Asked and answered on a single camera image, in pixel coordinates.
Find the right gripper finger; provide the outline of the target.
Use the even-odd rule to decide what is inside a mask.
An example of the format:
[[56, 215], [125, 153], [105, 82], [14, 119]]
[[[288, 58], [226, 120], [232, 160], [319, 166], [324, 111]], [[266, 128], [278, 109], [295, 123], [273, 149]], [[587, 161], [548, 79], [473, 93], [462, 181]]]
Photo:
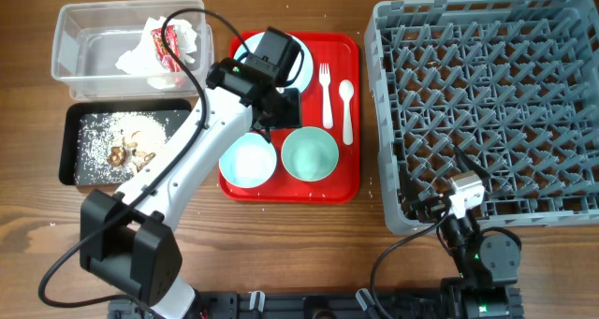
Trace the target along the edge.
[[480, 179], [489, 179], [490, 174], [486, 169], [480, 166], [477, 162], [470, 159], [467, 154], [458, 146], [453, 148], [456, 157], [456, 162], [462, 172], [473, 171]]
[[407, 170], [407, 165], [400, 165], [400, 182], [402, 198], [407, 202], [417, 202], [417, 188]]

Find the light blue bowl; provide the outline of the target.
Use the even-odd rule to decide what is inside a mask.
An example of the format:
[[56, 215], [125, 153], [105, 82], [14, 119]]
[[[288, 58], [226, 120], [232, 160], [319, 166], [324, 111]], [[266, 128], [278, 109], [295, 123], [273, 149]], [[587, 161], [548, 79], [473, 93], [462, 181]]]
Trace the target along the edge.
[[256, 188], [270, 179], [277, 167], [274, 146], [256, 133], [246, 133], [220, 157], [219, 170], [228, 183]]

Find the green bowl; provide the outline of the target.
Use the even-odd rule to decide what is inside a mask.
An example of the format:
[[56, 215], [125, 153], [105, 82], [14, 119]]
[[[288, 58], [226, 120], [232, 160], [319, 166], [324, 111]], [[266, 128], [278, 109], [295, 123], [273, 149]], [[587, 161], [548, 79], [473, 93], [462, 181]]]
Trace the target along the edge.
[[285, 170], [300, 181], [324, 180], [334, 171], [339, 159], [339, 147], [334, 137], [318, 127], [294, 130], [281, 147]]

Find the white napkin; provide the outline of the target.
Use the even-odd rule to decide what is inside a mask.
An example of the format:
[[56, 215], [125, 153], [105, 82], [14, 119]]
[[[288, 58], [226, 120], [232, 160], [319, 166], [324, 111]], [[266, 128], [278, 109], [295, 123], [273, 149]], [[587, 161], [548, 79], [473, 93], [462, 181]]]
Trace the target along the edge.
[[[168, 52], [162, 40], [162, 27], [166, 18], [149, 18], [142, 30], [136, 48], [121, 55], [115, 66], [130, 75], [181, 72], [181, 66]], [[191, 56], [197, 51], [197, 32], [186, 20], [171, 20], [166, 27], [165, 39], [169, 49], [181, 62], [192, 64]]]

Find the food scraps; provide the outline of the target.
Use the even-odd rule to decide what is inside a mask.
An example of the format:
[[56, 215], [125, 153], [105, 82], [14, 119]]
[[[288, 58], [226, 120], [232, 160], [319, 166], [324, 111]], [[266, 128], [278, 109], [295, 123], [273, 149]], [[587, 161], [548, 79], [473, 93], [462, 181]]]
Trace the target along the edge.
[[151, 112], [89, 113], [80, 118], [77, 184], [127, 181], [168, 141], [164, 125]]

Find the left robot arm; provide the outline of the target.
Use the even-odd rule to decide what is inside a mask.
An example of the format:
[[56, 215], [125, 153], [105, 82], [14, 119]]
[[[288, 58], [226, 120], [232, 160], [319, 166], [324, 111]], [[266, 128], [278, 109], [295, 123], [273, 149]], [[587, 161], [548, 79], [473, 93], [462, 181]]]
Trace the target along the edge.
[[174, 232], [221, 155], [253, 125], [299, 123], [299, 99], [279, 91], [294, 63], [250, 55], [213, 65], [195, 112], [150, 164], [113, 195], [94, 190], [85, 198], [80, 266], [162, 318], [198, 318], [200, 294], [179, 275]]

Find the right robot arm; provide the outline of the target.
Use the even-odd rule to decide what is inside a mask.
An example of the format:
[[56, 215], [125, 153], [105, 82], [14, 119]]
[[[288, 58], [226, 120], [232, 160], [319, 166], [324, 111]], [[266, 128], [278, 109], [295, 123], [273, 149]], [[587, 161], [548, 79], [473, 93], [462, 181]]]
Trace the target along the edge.
[[473, 209], [482, 205], [490, 174], [454, 148], [460, 174], [438, 196], [420, 198], [406, 166], [400, 167], [402, 196], [411, 211], [431, 221], [435, 233], [453, 259], [459, 276], [444, 278], [432, 302], [434, 318], [522, 318], [518, 279], [522, 243], [512, 231], [481, 228]]

